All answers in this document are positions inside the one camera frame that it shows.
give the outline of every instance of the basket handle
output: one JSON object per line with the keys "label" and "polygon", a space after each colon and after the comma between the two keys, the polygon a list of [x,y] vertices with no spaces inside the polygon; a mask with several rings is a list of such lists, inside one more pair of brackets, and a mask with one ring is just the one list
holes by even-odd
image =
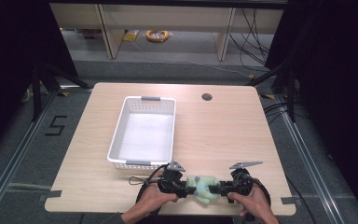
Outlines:
{"label": "basket handle", "polygon": [[143,101],[161,101],[161,97],[141,96],[141,100],[143,100]]}

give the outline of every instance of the hand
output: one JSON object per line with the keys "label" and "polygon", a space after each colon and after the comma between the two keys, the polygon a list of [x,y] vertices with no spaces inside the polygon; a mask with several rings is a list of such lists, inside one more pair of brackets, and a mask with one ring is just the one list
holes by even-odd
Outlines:
{"label": "hand", "polygon": [[241,217],[245,216],[246,213],[250,213],[260,223],[279,223],[272,213],[263,190],[256,184],[253,185],[251,193],[247,196],[230,192],[227,197],[243,205],[243,209],[240,210]]}
{"label": "hand", "polygon": [[158,189],[157,183],[150,184],[144,191],[139,202],[134,205],[128,212],[121,215],[124,223],[131,224],[148,217],[150,213],[159,209],[167,202],[178,201],[178,197],[174,193],[162,193]]}

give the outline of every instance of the sleeve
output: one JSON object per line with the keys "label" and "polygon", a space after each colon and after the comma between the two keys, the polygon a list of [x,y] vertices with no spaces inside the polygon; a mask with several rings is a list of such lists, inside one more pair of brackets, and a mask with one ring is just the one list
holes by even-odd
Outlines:
{"label": "sleeve", "polygon": [[114,213],[111,217],[103,221],[101,224],[125,224],[120,213]]}

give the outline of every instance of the yellow object on shelf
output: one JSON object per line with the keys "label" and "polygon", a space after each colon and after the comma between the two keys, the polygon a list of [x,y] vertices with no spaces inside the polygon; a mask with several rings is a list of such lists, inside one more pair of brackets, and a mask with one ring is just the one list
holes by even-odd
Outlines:
{"label": "yellow object on shelf", "polygon": [[139,30],[129,30],[123,36],[124,41],[135,41],[136,36],[138,36]]}

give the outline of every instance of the wooden table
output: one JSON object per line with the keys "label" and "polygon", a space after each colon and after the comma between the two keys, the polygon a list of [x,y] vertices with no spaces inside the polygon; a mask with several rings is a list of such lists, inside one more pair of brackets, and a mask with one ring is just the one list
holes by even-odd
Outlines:
{"label": "wooden table", "polygon": [[[211,101],[202,99],[210,93]],[[60,197],[48,198],[50,212],[126,212],[134,205],[140,185],[129,184],[132,174],[116,169],[107,153],[126,96],[172,97],[177,101],[172,159],[188,175],[214,175],[232,180],[228,167],[239,161],[262,161],[248,167],[268,189],[275,215],[291,216],[294,204],[282,204],[291,197],[282,165],[253,87],[98,83],[95,85],[62,167],[52,186]],[[226,197],[204,205],[189,195],[167,203],[161,215],[236,216],[236,203]]]}

